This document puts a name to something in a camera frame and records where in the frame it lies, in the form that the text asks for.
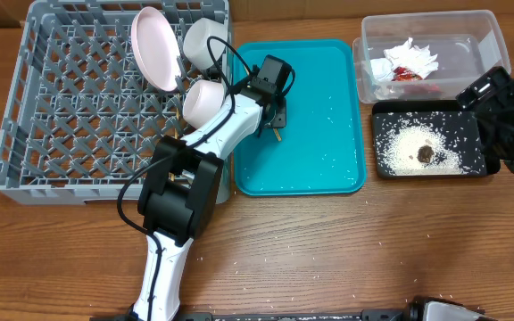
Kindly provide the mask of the wooden chopstick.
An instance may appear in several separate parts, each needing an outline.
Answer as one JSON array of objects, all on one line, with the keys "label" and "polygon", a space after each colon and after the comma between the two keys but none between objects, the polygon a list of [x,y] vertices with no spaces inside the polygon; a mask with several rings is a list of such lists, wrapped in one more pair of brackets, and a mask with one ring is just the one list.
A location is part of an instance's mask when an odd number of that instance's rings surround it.
[{"label": "wooden chopstick", "polygon": [[180,114],[179,114],[179,104],[180,104],[180,95],[177,95],[173,98],[174,101],[174,109],[175,109],[175,115],[173,117],[172,125],[173,125],[173,137],[175,139],[179,139],[181,137],[181,126],[180,126]]},{"label": "wooden chopstick", "polygon": [[282,141],[282,137],[280,136],[280,134],[279,134],[279,132],[278,132],[278,129],[277,129],[277,128],[273,128],[273,131],[274,131],[274,134],[275,134],[275,136],[276,136],[277,140],[278,140],[279,142],[281,142],[281,141]]}]

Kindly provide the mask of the pink bowl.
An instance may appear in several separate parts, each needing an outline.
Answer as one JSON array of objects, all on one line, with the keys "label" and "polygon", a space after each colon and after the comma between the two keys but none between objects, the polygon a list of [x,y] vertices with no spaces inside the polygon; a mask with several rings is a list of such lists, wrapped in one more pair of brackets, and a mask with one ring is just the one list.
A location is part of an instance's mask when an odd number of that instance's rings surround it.
[{"label": "pink bowl", "polygon": [[224,87],[210,80],[196,81],[187,92],[183,104],[183,118],[194,128],[200,128],[220,110]]}]

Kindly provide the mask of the brown food scrap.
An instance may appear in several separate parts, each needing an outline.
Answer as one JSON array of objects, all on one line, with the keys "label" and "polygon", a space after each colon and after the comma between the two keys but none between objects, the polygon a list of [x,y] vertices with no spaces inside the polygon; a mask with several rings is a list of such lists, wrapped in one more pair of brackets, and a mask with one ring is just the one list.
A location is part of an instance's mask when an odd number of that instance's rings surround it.
[{"label": "brown food scrap", "polygon": [[421,163],[429,164],[434,158],[435,152],[429,145],[421,146],[418,150],[417,159]]}]

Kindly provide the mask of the grey-white bowl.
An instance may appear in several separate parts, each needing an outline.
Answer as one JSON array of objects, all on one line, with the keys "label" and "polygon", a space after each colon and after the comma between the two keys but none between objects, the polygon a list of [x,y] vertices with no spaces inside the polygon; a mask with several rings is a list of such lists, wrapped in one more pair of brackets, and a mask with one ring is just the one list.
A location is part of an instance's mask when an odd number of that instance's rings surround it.
[{"label": "grey-white bowl", "polygon": [[228,28],[217,21],[201,18],[186,33],[183,43],[184,55],[199,70],[207,70],[214,64],[207,43],[211,36],[226,41]]}]

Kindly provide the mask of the white napkin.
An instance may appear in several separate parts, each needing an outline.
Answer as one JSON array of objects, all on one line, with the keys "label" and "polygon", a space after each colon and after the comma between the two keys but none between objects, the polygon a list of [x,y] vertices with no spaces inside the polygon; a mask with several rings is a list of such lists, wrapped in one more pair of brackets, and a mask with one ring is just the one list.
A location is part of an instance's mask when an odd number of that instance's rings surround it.
[{"label": "white napkin", "polygon": [[402,45],[385,49],[383,58],[370,60],[370,68],[377,81],[392,81],[397,67],[412,70],[423,79],[439,70],[437,54],[431,54],[428,45],[419,47],[412,42],[413,38],[409,37]]}]

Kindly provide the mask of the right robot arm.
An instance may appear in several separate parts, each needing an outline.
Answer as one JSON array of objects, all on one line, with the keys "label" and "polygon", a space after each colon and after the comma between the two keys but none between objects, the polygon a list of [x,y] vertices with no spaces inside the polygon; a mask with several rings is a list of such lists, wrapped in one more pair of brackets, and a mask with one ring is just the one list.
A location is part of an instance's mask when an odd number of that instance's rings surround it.
[{"label": "right robot arm", "polygon": [[477,124],[485,173],[496,174],[506,166],[514,174],[514,78],[503,67],[491,68],[453,100],[404,101],[403,105],[408,112],[468,114]]}]

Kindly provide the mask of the pink round plate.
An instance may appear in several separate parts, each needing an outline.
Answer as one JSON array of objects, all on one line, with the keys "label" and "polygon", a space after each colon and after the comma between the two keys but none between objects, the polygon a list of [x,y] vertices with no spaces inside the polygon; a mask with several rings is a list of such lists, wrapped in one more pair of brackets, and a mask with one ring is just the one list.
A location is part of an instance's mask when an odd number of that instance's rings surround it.
[{"label": "pink round plate", "polygon": [[171,25],[161,11],[144,7],[131,25],[131,46],[137,67],[154,87],[166,92],[177,89],[180,51]]}]

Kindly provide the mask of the red snack wrapper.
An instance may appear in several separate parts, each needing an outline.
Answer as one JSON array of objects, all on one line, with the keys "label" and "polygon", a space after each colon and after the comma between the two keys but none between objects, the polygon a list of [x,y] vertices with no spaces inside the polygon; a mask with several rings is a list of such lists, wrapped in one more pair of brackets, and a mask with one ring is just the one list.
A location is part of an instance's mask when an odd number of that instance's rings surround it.
[{"label": "red snack wrapper", "polygon": [[[396,82],[413,82],[413,81],[421,81],[423,78],[415,73],[412,70],[409,70],[404,67],[397,67],[394,70],[394,75],[392,81]],[[406,86],[403,89],[405,94],[411,95],[423,95],[423,94],[438,94],[440,93],[440,88],[436,85],[410,85]]]}]

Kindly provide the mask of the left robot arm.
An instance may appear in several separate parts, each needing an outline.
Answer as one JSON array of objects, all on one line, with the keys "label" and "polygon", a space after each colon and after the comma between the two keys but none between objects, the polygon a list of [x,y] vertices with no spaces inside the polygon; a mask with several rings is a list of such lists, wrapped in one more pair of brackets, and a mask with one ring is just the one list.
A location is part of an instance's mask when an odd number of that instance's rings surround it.
[{"label": "left robot arm", "polygon": [[211,218],[225,159],[247,136],[286,122],[286,95],[294,69],[268,55],[261,66],[229,88],[220,109],[195,132],[181,139],[163,137],[150,165],[140,169],[139,230],[147,241],[141,292],[129,320],[171,320],[187,253]]}]

